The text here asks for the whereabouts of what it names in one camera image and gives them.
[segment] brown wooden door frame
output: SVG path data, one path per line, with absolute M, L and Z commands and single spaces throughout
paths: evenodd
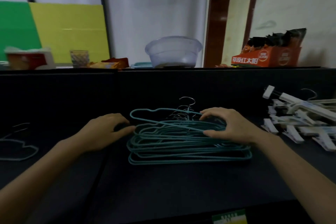
M 230 0 L 209 0 L 208 24 L 205 40 L 204 67 L 215 67 L 222 61 L 225 28 Z M 242 47 L 247 43 L 251 31 L 253 10 L 256 0 L 250 0 Z

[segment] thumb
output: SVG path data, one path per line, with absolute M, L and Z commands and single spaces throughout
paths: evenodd
M 216 139 L 228 139 L 226 131 L 204 130 L 203 134 Z
M 127 136 L 128 134 L 132 133 L 135 130 L 135 126 L 128 126 L 123 129 L 120 129 L 117 132 L 113 132 L 112 135 L 114 136 L 115 140 L 119 140 L 120 138 Z

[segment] forearm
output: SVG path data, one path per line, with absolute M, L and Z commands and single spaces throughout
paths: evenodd
M 270 133 L 256 142 L 315 223 L 336 220 L 336 185 Z
M 0 190 L 1 223 L 22 223 L 55 178 L 80 154 L 81 151 L 71 145 L 71 140 L 60 141 L 44 157 Z

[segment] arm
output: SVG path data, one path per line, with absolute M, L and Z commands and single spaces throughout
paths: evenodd
M 261 130 L 233 109 L 214 107 L 202 111 L 200 120 L 217 116 L 226 120 L 225 131 L 204 131 L 213 138 L 254 144 L 272 162 L 306 212 L 317 224 L 336 220 L 336 185 L 289 148 L 280 137 Z
M 90 120 L 77 134 L 58 142 L 46 155 L 0 190 L 0 220 L 23 223 L 56 177 L 82 153 L 100 150 L 134 131 L 134 126 L 113 132 L 128 123 L 121 114 Z

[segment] person's left hand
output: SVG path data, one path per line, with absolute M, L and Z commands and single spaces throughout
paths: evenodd
M 128 126 L 114 132 L 114 128 L 120 123 L 129 124 L 120 113 L 99 116 L 90 120 L 77 134 L 67 140 L 83 152 L 101 150 L 135 130 L 135 126 Z

